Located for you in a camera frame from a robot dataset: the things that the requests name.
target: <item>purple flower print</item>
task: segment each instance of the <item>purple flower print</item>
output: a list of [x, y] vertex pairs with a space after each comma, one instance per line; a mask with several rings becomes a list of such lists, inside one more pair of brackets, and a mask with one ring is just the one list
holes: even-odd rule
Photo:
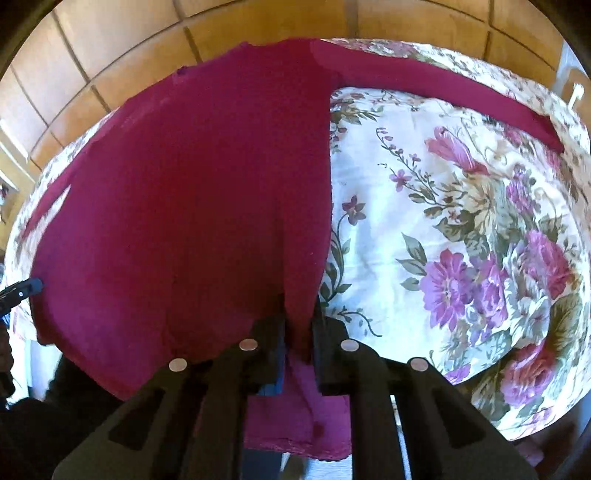
[[506, 187], [507, 198], [519, 213], [533, 213], [535, 201], [530, 196], [529, 188], [522, 180], [513, 179]]
[[425, 309], [431, 312], [431, 328], [448, 325], [450, 331], [454, 331], [458, 318], [464, 315], [466, 305], [472, 301], [473, 280], [463, 259], [463, 254], [453, 254], [445, 249], [439, 262], [425, 265], [427, 275], [421, 279], [420, 287]]
[[554, 354], [540, 345], [517, 350], [503, 370], [501, 392], [512, 407], [522, 407], [541, 395], [554, 378]]
[[513, 179], [506, 187], [507, 198], [515, 205], [519, 213], [534, 213], [537, 204], [531, 197], [529, 175], [522, 165], [516, 165], [513, 170]]
[[474, 292], [474, 308], [486, 319], [490, 328], [500, 327], [507, 319], [504, 282], [509, 274], [496, 264], [495, 254], [482, 261], [471, 258], [472, 265], [478, 269]]
[[412, 177], [405, 175], [404, 170], [398, 170], [397, 173], [392, 173], [390, 175], [390, 180], [392, 180], [396, 184], [396, 191], [401, 192], [402, 188], [412, 180]]
[[510, 125], [505, 125], [503, 128], [503, 137], [514, 147], [519, 147], [523, 143], [521, 132]]
[[343, 210], [347, 212], [347, 215], [349, 216], [349, 223], [353, 226], [357, 225], [357, 222], [359, 220], [364, 220], [367, 218], [365, 214], [361, 211], [365, 207], [365, 204], [357, 202], [357, 195], [353, 195], [351, 197], [351, 201], [343, 203], [342, 207]]
[[550, 296], [555, 300], [573, 281], [569, 262], [558, 245], [536, 230], [527, 232], [525, 251], [525, 272], [535, 280], [544, 278], [548, 283]]
[[489, 174], [482, 163], [474, 160], [466, 144], [447, 128], [435, 127], [434, 134], [435, 138], [427, 138], [425, 140], [429, 152], [439, 155], [444, 160], [453, 162], [464, 173]]
[[444, 376], [447, 378], [449, 383], [452, 385], [457, 385], [458, 383], [462, 383], [468, 375], [470, 375], [470, 364], [452, 370], [451, 372], [446, 373]]

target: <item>rose print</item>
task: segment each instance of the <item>rose print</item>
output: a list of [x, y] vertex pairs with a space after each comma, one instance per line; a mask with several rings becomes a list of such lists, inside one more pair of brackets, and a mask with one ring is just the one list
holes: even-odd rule
[[536, 280], [544, 279], [555, 300], [564, 291], [566, 284], [574, 280], [569, 262], [560, 247], [543, 233], [534, 230], [528, 232], [526, 238], [525, 271]]
[[463, 258], [463, 254], [445, 249], [439, 262], [428, 262], [425, 266], [427, 275], [421, 279], [420, 287], [425, 308], [431, 312], [431, 328], [448, 325], [453, 331], [473, 299], [472, 279]]
[[435, 138], [427, 138], [425, 144], [430, 153], [438, 155], [444, 160], [453, 162], [464, 173], [479, 173], [488, 175], [488, 170], [482, 164], [474, 160], [470, 150], [464, 142], [452, 134], [445, 127], [436, 127]]
[[503, 370], [501, 392], [512, 407], [523, 407], [539, 397], [554, 378], [554, 354], [544, 344], [517, 350]]
[[479, 258], [472, 258], [471, 261], [478, 269], [474, 307], [484, 315], [490, 327], [500, 327], [508, 317], [504, 282], [509, 274], [504, 268], [497, 266], [495, 254], [490, 254], [484, 261]]

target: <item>pink flower print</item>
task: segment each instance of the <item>pink flower print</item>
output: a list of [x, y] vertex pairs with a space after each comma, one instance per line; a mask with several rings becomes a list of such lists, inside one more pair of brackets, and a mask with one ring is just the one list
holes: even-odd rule
[[412, 180], [412, 177], [409, 177], [408, 175], [405, 175], [405, 171], [404, 170], [398, 170], [397, 173], [392, 173], [390, 175], [390, 180], [392, 180], [396, 184], [396, 191], [397, 192], [401, 192], [402, 191], [402, 188], [404, 188], [404, 186], [410, 180]]
[[527, 274], [536, 280], [545, 278], [552, 300], [555, 300], [573, 281], [568, 260], [558, 245], [536, 230], [527, 232], [524, 260]]
[[560, 156], [554, 151], [544, 145], [544, 156], [546, 157], [546, 163], [552, 169], [555, 176], [560, 176]]
[[427, 138], [425, 140], [430, 153], [434, 153], [444, 160], [453, 162], [464, 173], [489, 175], [486, 167], [474, 160], [466, 144], [447, 128], [435, 127], [434, 134], [435, 138]]
[[540, 396], [554, 378], [554, 354], [544, 344], [517, 350], [503, 370], [501, 392], [512, 407], [523, 407]]
[[505, 125], [503, 128], [503, 137], [514, 147], [519, 147], [523, 143], [521, 132], [510, 125]]

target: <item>floral fabric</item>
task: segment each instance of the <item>floral fabric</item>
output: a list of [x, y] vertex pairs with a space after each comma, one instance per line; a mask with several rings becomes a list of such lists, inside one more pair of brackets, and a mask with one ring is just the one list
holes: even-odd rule
[[[508, 439], [566, 413], [591, 386], [589, 136], [532, 80], [429, 45], [332, 40], [451, 69], [550, 115], [563, 155], [437, 99], [346, 88], [332, 96], [327, 314], [382, 356], [429, 359]], [[67, 192], [21, 238], [47, 186], [106, 121], [44, 170], [19, 213], [5, 282], [27, 278]], [[13, 330], [35, 339], [28, 302]]]

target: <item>wooden panel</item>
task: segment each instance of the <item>wooden panel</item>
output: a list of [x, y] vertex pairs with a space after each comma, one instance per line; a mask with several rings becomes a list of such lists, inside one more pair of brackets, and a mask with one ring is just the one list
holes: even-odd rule
[[423, 0], [361, 0], [359, 36], [430, 43], [482, 58], [486, 25]]
[[488, 21], [489, 0], [434, 0], [434, 2], [466, 12], [468, 15], [480, 20]]
[[541, 58], [499, 32], [491, 32], [491, 45], [486, 61], [512, 70], [517, 75], [534, 79], [551, 87], [556, 72]]
[[31, 158], [37, 165], [44, 168], [49, 161], [62, 151], [61, 145], [53, 134], [47, 130], [31, 152]]
[[0, 118], [10, 133], [30, 152], [47, 128], [27, 100], [12, 70], [0, 80]]
[[189, 29], [203, 60], [240, 42], [264, 44], [289, 37], [344, 37], [343, 0], [247, 0], [194, 17]]
[[231, 4], [235, 0], [178, 0], [178, 5], [185, 16], [190, 17], [210, 8]]
[[172, 0], [68, 0], [56, 11], [90, 78], [178, 20]]
[[573, 94], [575, 83], [580, 83], [583, 86], [584, 93], [581, 100], [575, 101], [573, 110], [579, 114], [587, 128], [591, 128], [591, 80], [579, 69], [571, 69], [560, 96], [568, 103]]
[[12, 65], [27, 95], [48, 123], [86, 84], [51, 15], [35, 28]]
[[182, 27], [160, 33], [138, 45], [102, 72], [93, 83], [112, 109], [195, 57]]
[[528, 0], [495, 0], [492, 25], [558, 68], [562, 36]]
[[106, 115], [95, 93], [82, 90], [51, 124], [51, 131], [62, 145], [76, 140]]
[[33, 180], [37, 181], [41, 173], [41, 169], [37, 167], [31, 160], [27, 162], [25, 169], [27, 173], [33, 178]]

